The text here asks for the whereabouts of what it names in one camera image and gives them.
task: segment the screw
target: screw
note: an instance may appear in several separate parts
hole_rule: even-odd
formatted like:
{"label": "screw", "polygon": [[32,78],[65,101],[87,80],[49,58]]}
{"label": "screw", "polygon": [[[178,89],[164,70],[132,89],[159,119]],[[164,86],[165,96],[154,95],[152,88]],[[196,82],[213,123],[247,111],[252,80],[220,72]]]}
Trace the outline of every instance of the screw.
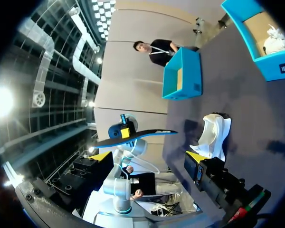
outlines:
{"label": "screw", "polygon": [[27,201],[30,201],[33,199],[33,197],[30,194],[26,195],[25,198],[27,199]]}
{"label": "screw", "polygon": [[35,195],[39,195],[40,194],[40,190],[39,189],[34,189],[34,193],[35,193]]}

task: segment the hand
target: hand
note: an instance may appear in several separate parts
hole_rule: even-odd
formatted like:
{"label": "hand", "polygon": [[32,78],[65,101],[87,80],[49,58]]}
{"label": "hand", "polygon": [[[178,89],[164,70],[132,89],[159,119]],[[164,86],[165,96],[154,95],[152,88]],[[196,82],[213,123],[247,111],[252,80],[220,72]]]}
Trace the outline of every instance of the hand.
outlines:
{"label": "hand", "polygon": [[143,191],[140,190],[140,189],[136,190],[134,197],[135,198],[140,198],[142,196],[143,196]]}
{"label": "hand", "polygon": [[125,168],[128,173],[132,173],[134,171],[133,167],[131,165],[128,165],[127,168]]}

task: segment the lanyard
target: lanyard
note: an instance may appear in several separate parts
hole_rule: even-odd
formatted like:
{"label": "lanyard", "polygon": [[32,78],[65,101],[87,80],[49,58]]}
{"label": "lanyard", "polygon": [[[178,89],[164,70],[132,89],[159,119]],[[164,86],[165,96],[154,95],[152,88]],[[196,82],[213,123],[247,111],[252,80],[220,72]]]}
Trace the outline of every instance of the lanyard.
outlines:
{"label": "lanyard", "polygon": [[152,52],[152,53],[150,53],[149,55],[155,55],[155,54],[161,54],[161,53],[166,53],[166,54],[169,54],[169,51],[164,51],[164,50],[162,50],[162,49],[160,49],[160,48],[158,48],[158,47],[152,47],[152,48],[154,48],[154,49],[156,49],[156,50],[158,50],[157,52]]}

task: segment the white plastic bag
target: white plastic bag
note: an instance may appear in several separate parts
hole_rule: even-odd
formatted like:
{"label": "white plastic bag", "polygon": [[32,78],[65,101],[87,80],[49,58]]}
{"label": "white plastic bag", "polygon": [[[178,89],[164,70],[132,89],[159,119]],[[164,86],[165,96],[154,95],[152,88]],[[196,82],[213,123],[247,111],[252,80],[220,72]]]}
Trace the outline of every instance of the white plastic bag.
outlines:
{"label": "white plastic bag", "polygon": [[271,28],[267,31],[269,37],[264,42],[264,51],[267,55],[284,51],[285,50],[285,37],[281,33],[280,29],[275,29],[272,25],[269,25]]}

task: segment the blue box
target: blue box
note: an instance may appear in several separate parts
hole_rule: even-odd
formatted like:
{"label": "blue box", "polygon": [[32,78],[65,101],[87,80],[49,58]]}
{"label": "blue box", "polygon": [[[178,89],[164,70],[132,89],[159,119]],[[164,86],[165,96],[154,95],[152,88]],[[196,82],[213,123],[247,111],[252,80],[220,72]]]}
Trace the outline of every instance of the blue box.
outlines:
{"label": "blue box", "polygon": [[[181,89],[177,89],[178,70],[182,69]],[[162,97],[182,100],[202,94],[200,54],[184,47],[164,68]]]}
{"label": "blue box", "polygon": [[263,12],[263,8],[255,0],[226,0],[221,6],[239,30],[252,60],[263,74],[265,80],[285,79],[285,51],[262,57],[252,34],[244,24],[244,21],[247,19]]}

